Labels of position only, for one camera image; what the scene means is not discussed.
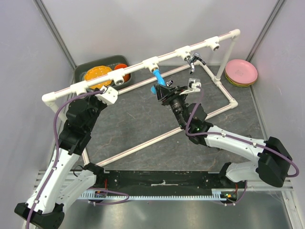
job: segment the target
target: gray floor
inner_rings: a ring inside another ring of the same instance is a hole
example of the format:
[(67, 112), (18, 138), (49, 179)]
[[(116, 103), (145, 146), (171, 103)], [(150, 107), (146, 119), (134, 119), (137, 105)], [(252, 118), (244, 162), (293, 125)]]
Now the gray floor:
[(211, 201), (76, 201), (61, 229), (292, 229), (281, 193), (247, 192), (235, 207)]
[[(162, 73), (176, 66), (161, 66)], [(216, 73), (217, 66), (211, 67)], [(147, 69), (134, 73), (134, 82), (140, 82), (152, 76)], [(175, 85), (187, 85), (188, 70), (166, 77), (173, 79)], [(212, 83), (201, 67), (196, 67), (192, 78), (199, 78), (204, 89), (204, 110), (209, 113), (225, 105), (228, 101)], [(239, 103), (237, 108), (226, 111), (209, 120), (225, 130), (253, 138), (263, 138), (259, 121), (249, 88), (239, 88), (222, 77), (227, 91)], [(178, 127), (170, 109), (157, 101), (150, 92), (153, 84), (143, 86), (119, 96), (118, 101), (102, 111), (87, 146), (90, 161), (100, 162), (124, 150), (157, 137)], [(197, 102), (199, 94), (189, 95), (189, 103)], [(142, 149), (130, 156), (107, 165), (106, 169), (127, 170), (204, 170), (219, 171), (226, 162), (243, 162), (245, 159), (224, 150), (195, 145), (183, 132), (171, 136), (159, 143)]]

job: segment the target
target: black cable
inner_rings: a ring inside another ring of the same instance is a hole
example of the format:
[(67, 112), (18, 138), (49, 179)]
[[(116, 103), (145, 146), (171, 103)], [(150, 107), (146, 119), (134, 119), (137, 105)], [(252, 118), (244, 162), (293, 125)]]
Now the black cable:
[(76, 170), (76, 168), (77, 168), (78, 166), (76, 166), (74, 169), (72, 169), (73, 174), (74, 174), (76, 177), (78, 177), (78, 175), (75, 174), (75, 170)]

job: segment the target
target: pink plate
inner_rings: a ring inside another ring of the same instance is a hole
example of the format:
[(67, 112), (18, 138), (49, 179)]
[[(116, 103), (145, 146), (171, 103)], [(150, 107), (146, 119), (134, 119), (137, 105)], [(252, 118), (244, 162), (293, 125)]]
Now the pink plate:
[(228, 77), (238, 84), (250, 84), (257, 79), (256, 68), (244, 60), (231, 60), (225, 67)]

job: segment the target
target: gray tabletop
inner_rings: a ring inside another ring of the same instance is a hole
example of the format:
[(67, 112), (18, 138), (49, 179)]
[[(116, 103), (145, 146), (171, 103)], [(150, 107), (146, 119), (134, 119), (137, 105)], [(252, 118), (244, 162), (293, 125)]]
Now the gray tabletop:
[[(177, 66), (161, 66), (162, 73)], [(211, 66), (217, 73), (218, 66)], [(134, 73), (134, 83), (151, 78), (147, 70)], [(165, 78), (172, 79), (174, 85), (187, 85), (189, 78), (199, 78), (204, 89), (202, 102), (209, 113), (223, 106), (228, 101), (200, 67), (193, 75), (188, 70)], [(224, 76), (222, 83), (236, 99), (238, 106), (209, 119), (208, 121), (227, 131), (240, 135), (263, 138), (250, 88), (231, 85)], [(119, 96), (114, 105), (110, 105), (100, 114), (92, 132), (92, 139), (87, 146), (90, 161), (98, 163), (124, 150), (157, 137), (178, 127), (178, 123), (169, 106), (162, 106), (156, 96), (150, 92), (153, 83)], [(188, 103), (197, 102), (200, 94), (187, 97)], [(246, 159), (216, 148), (195, 145), (188, 140), (184, 132), (175, 134), (161, 142), (142, 149), (127, 157), (105, 166), (106, 169), (126, 170), (203, 170), (219, 171), (226, 162), (244, 162)], [(82, 158), (76, 165), (83, 165)]]

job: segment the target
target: yellow plate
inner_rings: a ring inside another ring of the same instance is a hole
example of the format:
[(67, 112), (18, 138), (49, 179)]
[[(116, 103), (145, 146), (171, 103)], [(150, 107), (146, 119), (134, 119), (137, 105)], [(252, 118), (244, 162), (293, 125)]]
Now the yellow plate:
[[(107, 66), (96, 66), (94, 68), (91, 68), (85, 75), (84, 75), (84, 80), (88, 81), (88, 80), (92, 80), (95, 79), (97, 77), (106, 75), (108, 72), (111, 72), (112, 69), (110, 67)], [(111, 84), (111, 80), (107, 80), (103, 83), (99, 83), (97, 85), (91, 86), (91, 89), (101, 89), (103, 86), (109, 86)]]

